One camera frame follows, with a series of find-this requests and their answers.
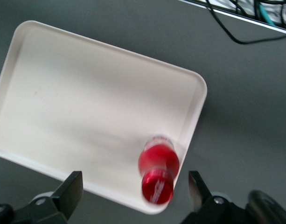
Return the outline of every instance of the white tray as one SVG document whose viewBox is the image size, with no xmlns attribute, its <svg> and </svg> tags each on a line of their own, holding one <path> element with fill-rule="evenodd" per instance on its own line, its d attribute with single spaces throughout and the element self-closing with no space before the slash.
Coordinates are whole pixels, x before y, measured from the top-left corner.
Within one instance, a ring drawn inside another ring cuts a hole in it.
<svg viewBox="0 0 286 224">
<path fill-rule="evenodd" d="M 182 166 L 206 94 L 195 72 L 27 21 L 0 76 L 0 157 L 59 180 L 82 170 L 85 190 L 156 214 L 140 152 L 164 134 Z"/>
</svg>

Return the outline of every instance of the gray table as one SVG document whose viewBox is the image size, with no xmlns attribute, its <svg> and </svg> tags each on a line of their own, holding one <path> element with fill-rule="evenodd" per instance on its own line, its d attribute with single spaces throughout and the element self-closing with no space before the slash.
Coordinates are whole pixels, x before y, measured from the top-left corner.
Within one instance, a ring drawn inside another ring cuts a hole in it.
<svg viewBox="0 0 286 224">
<path fill-rule="evenodd" d="M 219 15 L 240 39 L 276 31 Z M 0 72 L 15 28 L 36 20 L 201 74 L 208 97 L 174 198 L 145 215 L 85 193 L 70 223 L 179 223 L 191 211 L 188 171 L 241 207 L 252 189 L 286 209 L 286 39 L 238 45 L 210 13 L 176 0 L 0 0 Z M 15 208 L 59 181 L 0 158 L 0 203 Z"/>
</svg>

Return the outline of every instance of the black cable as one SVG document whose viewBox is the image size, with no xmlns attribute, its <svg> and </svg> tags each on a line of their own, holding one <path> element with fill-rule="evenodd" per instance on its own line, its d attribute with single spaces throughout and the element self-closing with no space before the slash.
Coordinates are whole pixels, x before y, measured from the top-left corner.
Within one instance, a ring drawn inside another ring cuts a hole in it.
<svg viewBox="0 0 286 224">
<path fill-rule="evenodd" d="M 241 11 L 241 13 L 245 16 L 245 17 L 249 17 L 249 15 L 245 12 L 245 10 L 239 5 L 238 0 L 229 0 L 230 2 L 232 2 L 234 5 L 236 5 L 236 14 L 238 14 L 238 9 Z"/>
<path fill-rule="evenodd" d="M 284 11 L 284 4 L 281 6 L 281 23 L 282 23 L 282 26 L 286 28 L 286 24 L 285 24 L 284 17 L 283 17 L 283 11 Z"/>
<path fill-rule="evenodd" d="M 283 1 L 272 1 L 272 0 L 259 0 L 261 3 L 271 4 L 271 5 L 283 5 L 286 4 L 286 0 Z"/>
<path fill-rule="evenodd" d="M 239 5 L 238 0 L 236 0 L 235 5 L 236 5 L 236 14 L 238 14 L 238 5 Z"/>
<path fill-rule="evenodd" d="M 286 35 L 284 36 L 278 36 L 278 37 L 272 37 L 272 38 L 266 38 L 266 39 L 259 39 L 259 40 L 254 40 L 254 41 L 241 41 L 239 39 L 237 39 L 235 36 L 232 35 L 232 33 L 223 25 L 223 23 L 219 20 L 218 16 L 216 15 L 216 13 L 213 10 L 213 7 L 211 5 L 211 3 L 209 2 L 209 0 L 206 0 L 208 7 L 209 7 L 209 11 L 211 13 L 211 15 L 213 16 L 213 18 L 217 21 L 217 23 L 220 25 L 220 27 L 226 32 L 226 34 L 229 36 L 229 38 L 234 41 L 235 43 L 238 44 L 253 44 L 253 43 L 260 43 L 260 42 L 267 42 L 267 41 L 276 41 L 276 40 L 281 40 L 286 38 Z"/>
<path fill-rule="evenodd" d="M 255 13 L 255 19 L 259 20 L 259 17 L 258 17 L 258 2 L 257 2 L 257 0 L 254 0 L 254 13 Z"/>
</svg>

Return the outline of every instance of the red bottle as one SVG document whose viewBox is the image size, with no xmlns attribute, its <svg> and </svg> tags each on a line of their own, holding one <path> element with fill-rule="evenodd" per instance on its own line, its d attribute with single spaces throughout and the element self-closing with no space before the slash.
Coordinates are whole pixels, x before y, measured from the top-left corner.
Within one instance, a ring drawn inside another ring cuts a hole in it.
<svg viewBox="0 0 286 224">
<path fill-rule="evenodd" d="M 173 197 L 174 179 L 179 160 L 172 142 L 155 136 L 145 144 L 139 157 L 139 171 L 143 176 L 142 193 L 153 204 L 164 204 Z"/>
</svg>

